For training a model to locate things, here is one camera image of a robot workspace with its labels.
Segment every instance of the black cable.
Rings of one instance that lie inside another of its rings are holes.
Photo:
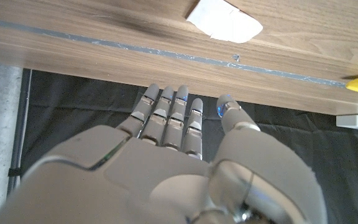
[[[27,113],[29,111],[31,75],[32,70],[23,68],[19,108],[17,109],[16,129],[12,150],[11,168],[9,169],[7,195],[9,195],[17,187],[20,180],[20,164],[25,136],[25,127],[27,125]]]

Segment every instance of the blue tape strip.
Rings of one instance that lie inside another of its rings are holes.
[[[318,84],[323,84],[323,85],[336,86],[336,87],[340,87],[340,88],[345,88],[345,85],[346,85],[345,83],[342,83],[342,82],[327,80],[327,79],[323,79],[323,78],[309,77],[309,76],[299,75],[299,74],[290,73],[290,72],[270,70],[270,69],[255,67],[255,66],[251,66],[251,65],[231,63],[231,62],[215,60],[215,59],[210,59],[210,58],[204,58],[204,57],[199,57],[199,56],[194,56],[194,55],[180,54],[180,53],[175,53],[175,52],[171,52],[171,51],[167,51],[167,50],[158,50],[158,49],[153,49],[153,48],[149,48],[149,47],[140,47],[140,46],[135,46],[135,45],[130,45],[130,44],[123,44],[123,43],[113,42],[113,41],[109,41],[109,40],[101,40],[101,39],[96,39],[96,38],[91,38],[91,37],[85,37],[82,35],[66,34],[63,32],[58,32],[58,31],[48,30],[48,29],[41,29],[38,27],[26,26],[26,25],[14,23],[14,22],[7,22],[7,21],[0,20],[0,27],[20,30],[20,31],[25,31],[25,32],[31,32],[34,34],[48,35],[51,37],[59,37],[59,38],[68,39],[68,40],[86,42],[89,44],[103,45],[103,46],[108,46],[108,47],[116,47],[119,49],[133,50],[136,52],[142,52],[142,53],[147,53],[147,54],[161,55],[161,56],[170,57],[170,58],[177,58],[177,59],[183,59],[183,60],[190,60],[190,61],[194,61],[194,62],[201,62],[201,63],[206,63],[209,65],[218,65],[218,66],[222,66],[222,67],[236,68],[236,69],[245,70],[245,71],[265,73],[265,74],[269,74],[269,75],[275,75],[278,77],[291,78],[294,80],[301,80],[304,82],[318,83]]]

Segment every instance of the silver joint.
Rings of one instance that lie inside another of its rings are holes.
[[[199,130],[197,128],[193,128],[193,127],[188,127],[186,133],[187,134],[194,134],[195,136],[199,136],[199,137],[202,137],[202,135],[203,135],[201,130]]]
[[[180,105],[186,105],[186,101],[184,101],[183,99],[180,99],[180,98],[176,98],[175,102],[179,103]]]
[[[167,119],[164,118],[163,116],[160,116],[158,114],[153,114],[150,117],[151,121],[155,121],[157,124],[161,124],[161,125],[165,125],[165,123],[167,122]]]
[[[198,111],[198,110],[192,110],[192,111],[190,111],[190,115],[191,115],[192,113],[194,113],[194,114],[196,114],[196,115],[198,115],[198,116],[202,116],[202,115],[203,115],[203,114],[202,114],[200,111]]]
[[[142,141],[147,142],[147,143],[150,143],[150,144],[152,144],[153,146],[155,146],[155,145],[157,144],[156,141],[154,141],[153,139],[149,139],[148,137],[142,138]]]
[[[183,129],[183,122],[179,121],[175,118],[170,118],[168,120],[168,125],[171,124],[172,126],[174,126],[175,128],[179,128],[179,129]]]
[[[203,155],[195,151],[188,151],[186,154],[192,158],[203,160]]]
[[[233,129],[241,130],[243,128],[250,128],[250,129],[254,129],[256,131],[260,131],[260,128],[256,124],[252,124],[252,123],[247,122],[247,121],[238,122],[237,124],[234,125]]]
[[[163,96],[160,98],[160,101],[162,101],[162,102],[164,102],[164,103],[168,103],[168,104],[171,103],[171,99],[165,98],[165,97],[163,97]]]
[[[241,106],[236,101],[229,101],[218,107],[218,115],[222,118],[225,112],[231,109],[239,110]]]
[[[142,98],[141,98],[140,100],[144,101],[144,102],[147,103],[148,105],[153,105],[153,103],[154,103],[154,100],[153,100],[153,99],[150,99],[150,98],[147,97],[147,96],[142,96]]]
[[[168,146],[165,146],[167,149],[171,149],[171,150],[174,150],[174,151],[177,151],[178,149],[175,149],[174,147],[168,145]]]

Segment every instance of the white paper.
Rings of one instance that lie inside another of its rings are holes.
[[[223,0],[201,0],[187,21],[211,38],[244,43],[262,31],[256,19]]]

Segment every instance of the wood grain surface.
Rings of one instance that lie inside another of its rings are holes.
[[[346,82],[358,75],[358,1],[229,0],[264,26],[245,44],[210,39],[185,15],[193,0],[0,0],[0,21]],[[201,62],[0,26],[0,62],[327,114],[358,113],[358,93]]]

